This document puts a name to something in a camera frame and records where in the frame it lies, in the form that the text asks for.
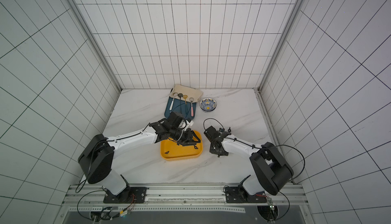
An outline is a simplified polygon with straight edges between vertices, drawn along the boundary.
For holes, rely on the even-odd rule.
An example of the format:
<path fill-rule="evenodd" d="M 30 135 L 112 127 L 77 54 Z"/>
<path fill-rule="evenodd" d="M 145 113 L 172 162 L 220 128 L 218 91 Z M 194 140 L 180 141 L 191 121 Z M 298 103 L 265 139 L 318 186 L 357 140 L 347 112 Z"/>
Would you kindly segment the yellow plastic storage box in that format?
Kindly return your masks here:
<path fill-rule="evenodd" d="M 194 149 L 194 146 L 179 146 L 171 140 L 164 140 L 160 144 L 160 154 L 161 157 L 166 161 L 175 161 L 175 160 L 185 160 L 198 158 L 203 152 L 203 141 L 200 132 L 196 131 L 197 135 L 201 139 L 201 143 L 198 143 L 196 146 L 198 149 Z"/>

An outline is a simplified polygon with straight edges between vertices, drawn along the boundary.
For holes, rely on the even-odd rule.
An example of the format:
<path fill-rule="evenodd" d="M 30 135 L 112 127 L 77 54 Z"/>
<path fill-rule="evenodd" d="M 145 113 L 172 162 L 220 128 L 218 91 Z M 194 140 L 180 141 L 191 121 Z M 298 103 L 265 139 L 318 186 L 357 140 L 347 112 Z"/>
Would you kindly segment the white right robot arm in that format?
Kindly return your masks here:
<path fill-rule="evenodd" d="M 293 169 L 277 146 L 270 142 L 257 146 L 237 139 L 228 132 L 220 133 L 214 129 L 205 131 L 204 135 L 210 141 L 210 153 L 217 156 L 228 156 L 232 153 L 250 161 L 255 174 L 241 183 L 249 195 L 263 191 L 277 195 L 294 176 Z"/>

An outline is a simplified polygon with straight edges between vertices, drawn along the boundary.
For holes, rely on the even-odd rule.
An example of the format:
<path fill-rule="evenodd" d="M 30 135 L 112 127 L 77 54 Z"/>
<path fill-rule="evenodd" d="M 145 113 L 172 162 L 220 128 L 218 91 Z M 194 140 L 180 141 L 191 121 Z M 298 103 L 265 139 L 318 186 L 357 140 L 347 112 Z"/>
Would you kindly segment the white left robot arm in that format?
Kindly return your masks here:
<path fill-rule="evenodd" d="M 121 194 L 128 184 L 113 170 L 114 159 L 128 151 L 164 140 L 171 140 L 183 147 L 196 148 L 201 139 L 190 129 L 186 121 L 184 124 L 180 122 L 173 125 L 162 120 L 120 136 L 94 136 L 78 158 L 85 177 L 84 182 L 101 185 L 113 195 Z"/>

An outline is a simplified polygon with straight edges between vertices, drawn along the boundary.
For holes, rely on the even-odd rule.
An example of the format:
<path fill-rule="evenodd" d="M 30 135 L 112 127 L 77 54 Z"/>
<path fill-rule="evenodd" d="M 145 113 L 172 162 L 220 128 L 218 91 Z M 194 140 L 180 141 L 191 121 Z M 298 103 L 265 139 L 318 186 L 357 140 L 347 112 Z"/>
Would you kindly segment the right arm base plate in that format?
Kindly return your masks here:
<path fill-rule="evenodd" d="M 264 194 L 264 191 L 258 192 L 254 195 L 249 194 L 245 188 L 244 183 L 246 180 L 251 178 L 251 175 L 245 177 L 238 186 L 224 186 L 223 192 L 226 197 L 226 202 L 230 204 L 261 204 L 267 202 L 267 196 Z"/>

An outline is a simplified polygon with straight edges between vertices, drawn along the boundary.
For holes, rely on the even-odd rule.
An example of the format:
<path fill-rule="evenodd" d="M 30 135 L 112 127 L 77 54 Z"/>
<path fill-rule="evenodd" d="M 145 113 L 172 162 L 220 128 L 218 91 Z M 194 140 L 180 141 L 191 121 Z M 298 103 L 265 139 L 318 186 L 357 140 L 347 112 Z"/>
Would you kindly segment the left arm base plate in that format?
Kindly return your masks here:
<path fill-rule="evenodd" d="M 125 189 L 117 194 L 112 194 L 108 189 L 103 188 L 105 191 L 105 197 L 103 202 L 105 204 L 142 204 L 145 202 L 146 187 L 130 187 L 127 186 Z"/>

